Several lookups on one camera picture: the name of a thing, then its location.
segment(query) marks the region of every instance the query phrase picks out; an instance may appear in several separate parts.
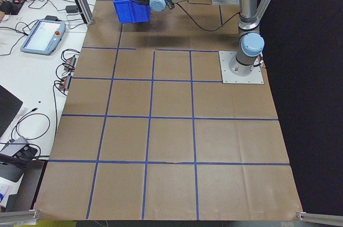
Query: white cable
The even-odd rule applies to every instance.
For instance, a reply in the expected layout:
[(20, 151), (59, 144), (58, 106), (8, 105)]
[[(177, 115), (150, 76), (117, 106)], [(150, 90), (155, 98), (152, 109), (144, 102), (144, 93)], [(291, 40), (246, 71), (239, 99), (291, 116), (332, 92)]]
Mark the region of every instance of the white cable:
[(98, 221), (95, 221), (95, 223), (97, 223), (98, 225), (100, 225), (102, 227), (108, 227), (108, 222), (107, 221), (105, 221), (105, 222), (106, 222), (106, 225), (103, 225), (103, 224), (99, 223)]

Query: power adapter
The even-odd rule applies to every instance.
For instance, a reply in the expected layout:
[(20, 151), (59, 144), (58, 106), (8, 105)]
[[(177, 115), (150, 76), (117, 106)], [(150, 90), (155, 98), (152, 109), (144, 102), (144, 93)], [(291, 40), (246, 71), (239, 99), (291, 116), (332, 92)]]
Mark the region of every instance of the power adapter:
[(49, 21), (59, 21), (59, 18), (56, 16), (46, 16), (44, 20), (49, 20)]
[(66, 60), (66, 65), (64, 65), (65, 71), (72, 71), (75, 69), (76, 65), (76, 56), (72, 56)]
[(65, 7), (67, 13), (78, 13), (79, 9), (75, 5), (69, 5)]
[(68, 74), (67, 76), (62, 78), (62, 83), (59, 85), (58, 89), (59, 90), (69, 90), (70, 83), (71, 83), (71, 74)]

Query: brown paper floor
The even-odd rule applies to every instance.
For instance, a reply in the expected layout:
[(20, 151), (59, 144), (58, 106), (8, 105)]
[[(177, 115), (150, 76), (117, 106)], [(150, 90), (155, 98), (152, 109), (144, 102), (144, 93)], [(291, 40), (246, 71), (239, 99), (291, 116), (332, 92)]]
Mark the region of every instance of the brown paper floor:
[[(182, 5), (207, 28), (237, 7)], [(118, 23), (97, 0), (35, 208), (49, 220), (293, 220), (301, 204), (266, 70), (223, 85), (236, 17)]]

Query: tablet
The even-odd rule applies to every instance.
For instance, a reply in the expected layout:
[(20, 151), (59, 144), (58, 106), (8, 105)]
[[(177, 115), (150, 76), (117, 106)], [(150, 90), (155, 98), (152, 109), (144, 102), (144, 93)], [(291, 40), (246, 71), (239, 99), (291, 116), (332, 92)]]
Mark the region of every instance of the tablet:
[(39, 20), (32, 28), (20, 50), (26, 53), (51, 55), (65, 32), (65, 23)]

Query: electrical connector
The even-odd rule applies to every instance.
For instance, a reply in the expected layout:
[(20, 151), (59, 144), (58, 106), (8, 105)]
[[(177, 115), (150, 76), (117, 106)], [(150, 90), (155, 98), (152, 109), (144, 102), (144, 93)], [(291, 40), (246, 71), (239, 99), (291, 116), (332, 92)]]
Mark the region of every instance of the electrical connector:
[(76, 56), (72, 56), (68, 58), (64, 64), (64, 70), (65, 71), (73, 71), (76, 66)]
[(71, 74), (68, 74), (67, 76), (63, 77), (61, 79), (61, 84), (59, 85), (58, 89), (59, 90), (69, 90), (69, 87), (70, 87), (70, 83), (71, 83)]

